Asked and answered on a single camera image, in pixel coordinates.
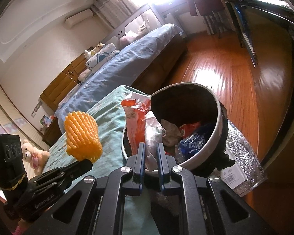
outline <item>orange foam fruit net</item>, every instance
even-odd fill
[[[91,115],[81,111],[69,113],[64,128],[68,155],[78,161],[87,158],[92,163],[101,157],[103,147],[98,136],[98,125]]]

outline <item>teddy bear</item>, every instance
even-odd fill
[[[50,153],[33,147],[27,139],[23,140],[22,152],[24,161],[30,163],[36,176],[40,175],[49,159]]]
[[[93,50],[91,50],[91,51],[84,50],[85,58],[90,59],[94,54],[96,54],[104,46],[105,46],[105,44],[102,44],[101,42],[99,42],[99,44],[97,46],[95,46]]]

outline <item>headboard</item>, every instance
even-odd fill
[[[53,111],[58,109],[59,103],[77,85],[78,76],[86,69],[86,61],[84,53],[81,54],[60,72],[40,95],[41,100]]]
[[[154,13],[158,21],[161,25],[164,25],[165,22],[163,18],[160,16],[158,11],[156,10],[155,6],[152,4],[145,4],[141,6],[139,9],[134,11],[131,16],[129,16],[126,20],[124,20],[118,27],[116,27],[110,34],[108,34],[101,43],[106,44],[107,41],[109,41],[112,37],[118,37],[121,38],[125,35],[125,27],[131,23],[133,20],[135,20],[138,16],[146,12],[147,10],[151,9],[151,11]]]

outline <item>blue bed sheet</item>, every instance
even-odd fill
[[[87,111],[120,85],[132,85],[173,37],[182,30],[166,24],[125,47],[120,54],[89,76],[78,91],[55,113],[62,133],[64,120],[73,111]]]

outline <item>air conditioner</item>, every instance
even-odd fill
[[[82,11],[80,13],[75,14],[72,17],[69,17],[65,23],[69,28],[72,28],[74,25],[76,25],[77,23],[90,18],[93,16],[93,12],[90,9],[87,9],[85,11]]]

